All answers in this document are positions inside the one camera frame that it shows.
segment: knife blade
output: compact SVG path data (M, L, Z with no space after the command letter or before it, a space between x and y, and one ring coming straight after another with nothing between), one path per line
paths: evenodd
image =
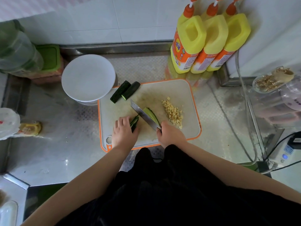
M145 120L146 123L148 123L149 126L151 126L155 131L157 131L157 128L161 130L161 127L156 124L155 121L152 120L152 118L149 117L133 100L131 99L131 107L136 111L136 113L142 117L143 120Z

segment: left hand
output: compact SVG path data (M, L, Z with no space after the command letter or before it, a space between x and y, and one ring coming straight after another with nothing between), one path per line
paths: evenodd
M138 139L139 128L136 127L132 133L130 126L130 117L120 117L115 121L114 130L112 134L112 147L119 147L123 151L130 151Z

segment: white bowl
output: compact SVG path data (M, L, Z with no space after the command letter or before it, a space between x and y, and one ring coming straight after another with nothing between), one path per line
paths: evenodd
M83 55L72 60L62 74L65 93L84 105L96 105L115 83L115 70L100 55Z

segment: black shirt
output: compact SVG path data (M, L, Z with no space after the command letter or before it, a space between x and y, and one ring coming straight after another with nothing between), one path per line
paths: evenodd
M106 193L58 222L67 225L272 225L298 222L301 205L262 190L227 186L175 145L155 163L147 148Z

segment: cucumber slice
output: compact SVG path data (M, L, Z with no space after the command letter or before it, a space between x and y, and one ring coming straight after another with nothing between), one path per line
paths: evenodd
M139 82L134 82L130 88L128 88L121 96L123 99L127 100L129 99L135 92L136 90L140 87Z
M155 123L157 124L157 125L159 125L160 126L160 122L159 122L159 120L158 120L158 118L156 117L156 115L153 113L153 111L149 108L149 107L145 107L144 109L143 109L143 111L153 120L153 121L155 121Z
M121 95L128 89L130 88L131 84L125 80L120 86L119 88L115 91L115 93L112 95L112 97L110 98L110 100L113 103L116 103L119 98L121 98Z
M139 120L139 115L135 116L133 120L130 122L132 132L134 132L135 128L137 127L138 120Z

